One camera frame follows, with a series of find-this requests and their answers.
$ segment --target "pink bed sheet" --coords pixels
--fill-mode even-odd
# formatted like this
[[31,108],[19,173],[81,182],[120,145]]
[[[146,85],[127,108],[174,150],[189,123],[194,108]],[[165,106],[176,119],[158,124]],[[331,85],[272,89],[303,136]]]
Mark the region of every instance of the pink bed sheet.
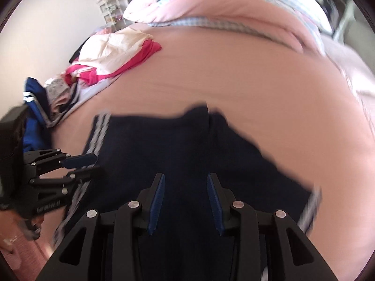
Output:
[[134,28],[163,50],[70,115],[54,132],[54,146],[80,154],[102,111],[174,116],[206,102],[282,171],[321,186],[310,238],[340,281],[355,280],[375,249],[375,141],[333,63],[242,33]]

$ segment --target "white wall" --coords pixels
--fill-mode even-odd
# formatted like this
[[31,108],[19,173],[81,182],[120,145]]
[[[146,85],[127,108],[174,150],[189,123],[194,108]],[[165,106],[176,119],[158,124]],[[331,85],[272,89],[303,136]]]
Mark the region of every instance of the white wall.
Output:
[[0,33],[0,117],[21,104],[27,77],[42,84],[66,69],[105,24],[97,0],[23,0]]

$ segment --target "blue gripper pad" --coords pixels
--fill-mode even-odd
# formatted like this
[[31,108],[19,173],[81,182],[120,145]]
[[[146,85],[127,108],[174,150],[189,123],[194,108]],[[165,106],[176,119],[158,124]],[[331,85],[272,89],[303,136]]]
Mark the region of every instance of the blue gripper pad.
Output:
[[94,165],[97,160],[97,156],[93,153],[90,153],[66,158],[61,163],[61,166],[67,169],[82,168],[84,166]]
[[221,208],[220,200],[218,194],[216,193],[216,189],[213,184],[211,175],[207,177],[207,192],[209,194],[213,220],[215,222],[216,230],[222,236],[225,230],[223,224],[223,209]]
[[151,207],[150,207],[150,220],[147,226],[147,232],[150,236],[152,236],[153,232],[156,229],[156,225],[158,224],[159,214],[163,203],[165,192],[165,176],[164,174],[160,178],[159,185],[157,185],[157,189],[154,195],[154,199],[152,200]]

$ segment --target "navy blue clothing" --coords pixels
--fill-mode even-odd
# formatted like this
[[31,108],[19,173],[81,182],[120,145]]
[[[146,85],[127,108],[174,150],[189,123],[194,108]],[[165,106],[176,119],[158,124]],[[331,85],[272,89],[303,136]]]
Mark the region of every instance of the navy blue clothing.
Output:
[[23,138],[24,152],[52,149],[51,132],[47,128],[45,119],[45,117],[48,118],[51,114],[46,90],[36,79],[28,78],[26,80],[24,97],[27,100],[26,104],[29,106],[26,131]]
[[139,240],[145,281],[229,280],[233,239],[215,229],[206,186],[210,172],[237,200],[260,211],[285,210],[295,221],[311,195],[205,106],[176,119],[111,117],[98,164],[105,175],[90,183],[66,233],[88,210],[118,209],[150,187],[157,172],[165,175],[157,229]]

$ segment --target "checkered fabric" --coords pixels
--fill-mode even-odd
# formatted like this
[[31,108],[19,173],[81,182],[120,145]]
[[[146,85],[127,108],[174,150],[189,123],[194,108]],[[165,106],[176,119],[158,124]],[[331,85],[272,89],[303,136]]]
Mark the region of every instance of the checkered fabric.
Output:
[[278,39],[275,39],[271,35],[268,35],[261,31],[254,30],[244,24],[226,21],[226,20],[214,20],[214,19],[208,19],[206,17],[189,17],[189,18],[180,18],[180,19],[172,20],[168,22],[150,23],[149,26],[154,26],[154,27],[157,27],[157,26],[200,26],[200,27],[214,28],[217,30],[247,33],[249,35],[262,37],[262,38],[271,40],[273,42],[282,44],[288,48],[291,48],[288,44],[281,42]]
[[[158,0],[159,6],[167,4],[171,0]],[[295,17],[297,17],[300,22],[306,27],[306,29],[310,32],[313,36],[318,50],[320,54],[325,55],[324,44],[320,36],[320,31],[325,30],[323,25],[319,23],[319,18],[316,14],[311,11],[307,6],[305,6],[299,0],[264,0],[268,3],[272,3],[282,9],[288,11]],[[202,26],[202,27],[209,27],[209,28],[217,28],[221,30],[229,30],[229,31],[236,31],[240,33],[249,33],[252,35],[262,36],[264,38],[270,39],[272,41],[280,43],[279,40],[276,40],[270,35],[262,33],[261,31],[256,31],[252,28],[244,26],[243,24],[230,22],[230,21],[222,21],[222,20],[210,20],[203,17],[194,17],[194,18],[179,18],[177,20],[169,21],[169,22],[160,22],[160,23],[153,23],[151,26]]]

